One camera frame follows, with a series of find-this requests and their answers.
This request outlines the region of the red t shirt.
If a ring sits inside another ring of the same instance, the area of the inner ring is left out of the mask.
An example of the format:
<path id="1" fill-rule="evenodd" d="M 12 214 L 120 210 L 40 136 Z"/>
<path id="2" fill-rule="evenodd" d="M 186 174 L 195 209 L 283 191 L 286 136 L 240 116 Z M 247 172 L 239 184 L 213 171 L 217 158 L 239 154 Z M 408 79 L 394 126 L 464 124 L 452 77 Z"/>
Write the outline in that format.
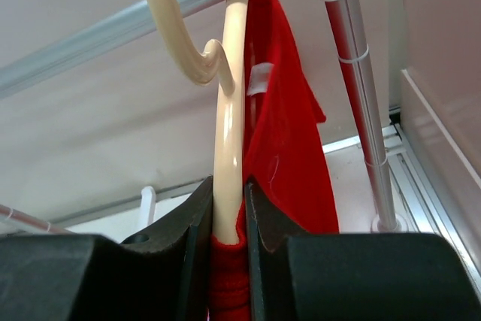
<path id="1" fill-rule="evenodd" d="M 334 193 L 318 125 L 326 118 L 310 88 L 279 0 L 248 0 L 244 42 L 247 92 L 243 176 L 254 177 L 268 199 L 313 234 L 339 231 Z M 211 320 L 250 318 L 245 204 L 239 241 L 211 237 L 207 307 Z"/>

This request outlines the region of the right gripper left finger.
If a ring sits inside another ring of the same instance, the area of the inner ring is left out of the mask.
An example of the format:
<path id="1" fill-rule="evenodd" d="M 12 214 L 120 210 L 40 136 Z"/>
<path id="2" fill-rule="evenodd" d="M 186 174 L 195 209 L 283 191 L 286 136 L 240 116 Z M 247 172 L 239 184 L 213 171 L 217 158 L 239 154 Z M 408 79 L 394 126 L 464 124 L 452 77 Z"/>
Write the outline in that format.
<path id="1" fill-rule="evenodd" d="M 117 243 L 101 235 L 1 240 L 3 320 L 188 320 L 206 316 L 213 181 Z"/>

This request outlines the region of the beige plastic clothes hanger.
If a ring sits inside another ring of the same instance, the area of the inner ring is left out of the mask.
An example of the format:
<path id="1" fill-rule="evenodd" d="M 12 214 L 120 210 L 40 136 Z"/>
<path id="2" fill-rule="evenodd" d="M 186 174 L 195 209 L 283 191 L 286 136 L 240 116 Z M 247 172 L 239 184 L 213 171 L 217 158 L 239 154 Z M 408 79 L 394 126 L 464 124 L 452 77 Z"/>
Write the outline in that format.
<path id="1" fill-rule="evenodd" d="M 157 30 L 177 67 L 196 85 L 219 81 L 213 164 L 213 234 L 237 244 L 243 200 L 244 41 L 248 0 L 228 0 L 222 40 L 209 40 L 199 53 L 177 0 L 147 0 Z"/>

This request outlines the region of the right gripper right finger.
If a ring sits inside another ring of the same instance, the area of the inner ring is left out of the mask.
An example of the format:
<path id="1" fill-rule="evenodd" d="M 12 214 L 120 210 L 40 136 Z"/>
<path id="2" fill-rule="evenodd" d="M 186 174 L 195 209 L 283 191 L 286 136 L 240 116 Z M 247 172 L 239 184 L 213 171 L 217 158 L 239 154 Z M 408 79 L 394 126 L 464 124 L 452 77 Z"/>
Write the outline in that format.
<path id="1" fill-rule="evenodd" d="M 479 297 L 432 233 L 313 235 L 245 188 L 254 320 L 478 320 Z"/>

